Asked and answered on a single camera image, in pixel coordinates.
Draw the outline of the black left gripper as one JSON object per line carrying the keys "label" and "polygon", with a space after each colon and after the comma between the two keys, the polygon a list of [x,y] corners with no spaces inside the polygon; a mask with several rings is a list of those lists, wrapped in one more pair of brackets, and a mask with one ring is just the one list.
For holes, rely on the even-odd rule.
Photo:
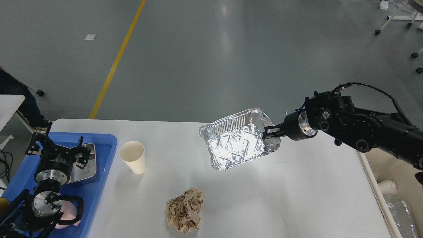
{"label": "black left gripper", "polygon": [[73,164],[84,169],[88,164],[91,150],[83,145],[84,137],[80,137],[78,145],[70,149],[57,149],[54,141],[49,137],[50,129],[33,132],[25,151],[26,155],[40,155],[34,180],[38,183],[52,179],[65,185],[69,182]]}

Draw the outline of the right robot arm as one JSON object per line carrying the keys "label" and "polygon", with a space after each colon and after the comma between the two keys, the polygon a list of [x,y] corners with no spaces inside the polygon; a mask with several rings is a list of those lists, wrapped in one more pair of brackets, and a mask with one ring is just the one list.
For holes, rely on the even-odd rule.
{"label": "right robot arm", "polygon": [[314,92],[303,105],[290,113],[284,122],[266,126],[264,139],[289,137],[299,141],[314,137],[322,131],[334,138],[334,144],[346,144],[366,153],[379,148],[395,158],[411,164],[419,172],[415,178],[422,183],[423,132],[406,117],[398,102],[385,91],[361,83],[391,99],[396,112],[382,113],[355,107],[350,96],[341,91],[360,83],[340,84],[331,91]]}

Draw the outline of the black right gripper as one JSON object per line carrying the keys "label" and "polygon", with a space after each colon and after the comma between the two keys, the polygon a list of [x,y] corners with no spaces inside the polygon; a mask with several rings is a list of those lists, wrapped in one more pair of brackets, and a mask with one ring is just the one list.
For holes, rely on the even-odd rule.
{"label": "black right gripper", "polygon": [[288,114],[283,124],[264,127],[263,139],[287,136],[294,141],[300,141],[315,137],[317,132],[308,122],[307,113],[296,111]]}

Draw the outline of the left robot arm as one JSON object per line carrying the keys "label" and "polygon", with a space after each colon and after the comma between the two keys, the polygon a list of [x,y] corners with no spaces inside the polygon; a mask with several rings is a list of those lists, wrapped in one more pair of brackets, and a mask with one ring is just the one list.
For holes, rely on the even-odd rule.
{"label": "left robot arm", "polygon": [[61,195],[60,189],[70,181],[73,166],[86,167],[91,149],[80,137],[78,145],[68,148],[55,144],[48,132],[32,134],[26,155],[39,155],[40,160],[34,174],[37,185],[30,193],[24,189],[1,213],[2,238],[24,238],[16,230],[19,218],[28,237],[38,233],[47,238],[56,225],[72,225],[83,217],[84,200],[80,196]]}

